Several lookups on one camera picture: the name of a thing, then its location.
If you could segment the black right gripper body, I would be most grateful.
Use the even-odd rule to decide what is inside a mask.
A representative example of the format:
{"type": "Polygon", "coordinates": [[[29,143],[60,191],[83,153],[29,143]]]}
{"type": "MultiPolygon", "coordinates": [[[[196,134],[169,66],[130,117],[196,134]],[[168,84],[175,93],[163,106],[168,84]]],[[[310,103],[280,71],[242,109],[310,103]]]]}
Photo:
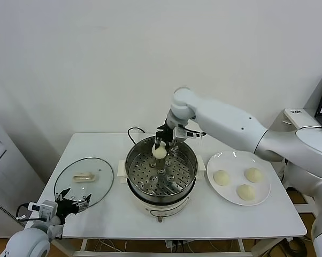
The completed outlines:
{"type": "Polygon", "coordinates": [[[174,128],[175,125],[171,121],[166,119],[162,126],[157,127],[155,137],[160,137],[162,139],[162,142],[164,142],[164,140],[172,140],[174,128]]]}

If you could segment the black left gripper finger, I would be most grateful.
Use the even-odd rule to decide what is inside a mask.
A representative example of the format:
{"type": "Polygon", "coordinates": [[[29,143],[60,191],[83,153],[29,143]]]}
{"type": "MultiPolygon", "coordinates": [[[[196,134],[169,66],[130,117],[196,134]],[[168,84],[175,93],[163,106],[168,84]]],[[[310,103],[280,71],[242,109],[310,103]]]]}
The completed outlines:
{"type": "Polygon", "coordinates": [[[78,212],[82,212],[89,207],[90,199],[91,199],[91,194],[89,194],[88,196],[84,196],[82,200],[76,203],[78,212]]]}
{"type": "Polygon", "coordinates": [[[62,201],[63,198],[67,195],[67,193],[70,191],[70,188],[67,188],[65,190],[62,190],[60,193],[55,194],[55,200],[56,201],[62,201]]]}

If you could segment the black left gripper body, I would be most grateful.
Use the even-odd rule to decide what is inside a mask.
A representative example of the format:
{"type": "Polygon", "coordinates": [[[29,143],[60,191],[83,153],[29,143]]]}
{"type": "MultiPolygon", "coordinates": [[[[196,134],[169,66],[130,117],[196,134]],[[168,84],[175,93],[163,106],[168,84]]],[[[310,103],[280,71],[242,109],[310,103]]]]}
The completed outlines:
{"type": "Polygon", "coordinates": [[[79,212],[79,206],[77,202],[70,199],[56,200],[58,217],[67,217],[69,214],[77,214],[79,212]]]}

